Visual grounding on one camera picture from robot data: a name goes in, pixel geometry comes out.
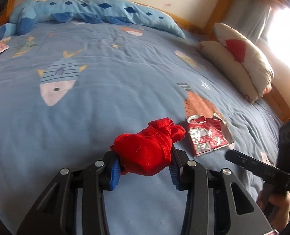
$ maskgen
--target blue plush toy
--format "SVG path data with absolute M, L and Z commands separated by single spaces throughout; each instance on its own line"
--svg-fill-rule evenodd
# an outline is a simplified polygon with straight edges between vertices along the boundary
M 127 0 L 26 0 L 12 12 L 9 23 L 0 26 L 0 40 L 27 34 L 35 23 L 80 19 L 86 23 L 136 24 L 154 27 L 185 38 L 174 20 L 165 13 Z

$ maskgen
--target wrinkled bedsheet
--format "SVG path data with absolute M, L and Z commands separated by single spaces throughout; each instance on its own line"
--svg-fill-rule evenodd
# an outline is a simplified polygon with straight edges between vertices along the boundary
M 279 120 L 264 100 L 249 104 L 199 55 L 193 37 L 137 25 L 45 22 L 4 42 L 10 48 L 0 55 L 0 218 L 13 234 L 61 168 L 85 168 L 119 134 L 139 132 L 152 120 L 169 117 L 185 126 L 198 100 L 223 115 L 236 150 L 276 161 Z M 188 137 L 176 147 L 193 158 Z M 230 168 L 256 198 L 261 179 L 224 154 L 196 160 Z M 179 234 L 185 202 L 168 169 L 121 176 L 105 192 L 110 233 Z

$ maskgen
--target sunlight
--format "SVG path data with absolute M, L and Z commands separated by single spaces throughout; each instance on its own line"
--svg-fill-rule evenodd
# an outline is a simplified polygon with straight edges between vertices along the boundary
M 290 67 L 290 9 L 276 12 L 267 38 L 274 54 Z

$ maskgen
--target curtain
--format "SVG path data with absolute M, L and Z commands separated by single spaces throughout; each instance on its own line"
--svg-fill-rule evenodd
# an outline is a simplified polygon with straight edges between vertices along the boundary
M 260 36 L 260 38 L 264 39 L 266 42 L 268 42 L 267 36 L 268 36 L 268 32 L 269 32 L 269 29 L 270 29 L 270 26 L 271 26 L 271 23 L 273 21 L 275 14 L 276 14 L 276 10 L 271 8 L 269 11 L 269 15 L 268 15 L 266 24 L 265 24 L 265 28 L 263 29 L 261 36 Z
M 234 0 L 222 23 L 236 29 L 254 44 L 267 23 L 271 8 L 259 0 Z

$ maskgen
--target crumpled red fabric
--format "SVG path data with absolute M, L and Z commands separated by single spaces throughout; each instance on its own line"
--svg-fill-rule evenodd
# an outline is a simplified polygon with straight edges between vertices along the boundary
M 128 172 L 153 176 L 171 164 L 172 144 L 183 139 L 185 130 L 169 118 L 148 123 L 137 134 L 121 134 L 110 147 L 120 156 L 122 175 Z

